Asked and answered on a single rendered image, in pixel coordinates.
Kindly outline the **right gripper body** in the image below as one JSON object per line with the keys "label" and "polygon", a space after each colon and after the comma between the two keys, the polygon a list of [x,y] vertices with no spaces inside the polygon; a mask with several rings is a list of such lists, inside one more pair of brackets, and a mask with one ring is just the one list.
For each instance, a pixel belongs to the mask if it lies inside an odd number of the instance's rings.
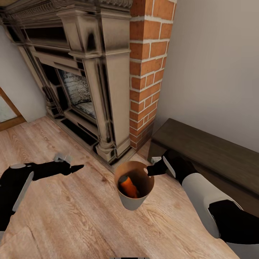
{"label": "right gripper body", "polygon": [[155,165],[147,167],[148,176],[156,176],[156,175],[161,175],[161,174],[165,174],[166,173],[166,171],[162,170],[159,167],[158,162]]}

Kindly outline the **trash can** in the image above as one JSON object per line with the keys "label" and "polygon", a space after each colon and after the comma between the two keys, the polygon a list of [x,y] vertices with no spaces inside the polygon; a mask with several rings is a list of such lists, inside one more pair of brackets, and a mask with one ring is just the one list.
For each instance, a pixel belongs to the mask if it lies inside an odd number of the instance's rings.
{"label": "trash can", "polygon": [[[119,193],[123,206],[130,210],[137,210],[151,193],[155,186],[155,177],[148,176],[144,171],[147,165],[139,161],[128,161],[118,167],[115,172],[114,183]],[[131,178],[137,189],[137,199],[131,199],[125,195],[120,185],[120,178],[127,175]]]}

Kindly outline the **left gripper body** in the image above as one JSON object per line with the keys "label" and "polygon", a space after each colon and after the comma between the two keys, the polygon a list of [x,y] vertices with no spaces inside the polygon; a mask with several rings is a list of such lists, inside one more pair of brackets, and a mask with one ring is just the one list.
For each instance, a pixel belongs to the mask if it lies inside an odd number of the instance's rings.
{"label": "left gripper body", "polygon": [[63,174],[65,176],[69,175],[70,164],[66,161],[63,161],[63,162],[51,161],[45,164],[47,165],[48,171],[49,171],[47,177],[51,177],[57,174]]}

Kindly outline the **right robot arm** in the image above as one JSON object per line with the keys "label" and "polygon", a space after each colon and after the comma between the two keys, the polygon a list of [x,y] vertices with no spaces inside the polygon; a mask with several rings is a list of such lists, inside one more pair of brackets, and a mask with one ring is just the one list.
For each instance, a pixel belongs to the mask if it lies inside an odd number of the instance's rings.
{"label": "right robot arm", "polygon": [[222,239],[240,259],[259,259],[259,218],[245,212],[230,196],[210,183],[179,152],[168,150],[152,157],[148,176],[169,169],[180,182],[206,230]]}

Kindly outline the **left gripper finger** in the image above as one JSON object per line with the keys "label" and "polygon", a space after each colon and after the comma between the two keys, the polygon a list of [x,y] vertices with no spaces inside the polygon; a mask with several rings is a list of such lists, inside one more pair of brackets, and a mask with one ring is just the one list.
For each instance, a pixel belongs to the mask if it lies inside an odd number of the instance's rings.
{"label": "left gripper finger", "polygon": [[75,165],[75,166],[71,166],[70,170],[69,170],[69,174],[71,173],[75,173],[77,170],[81,169],[84,165]]}

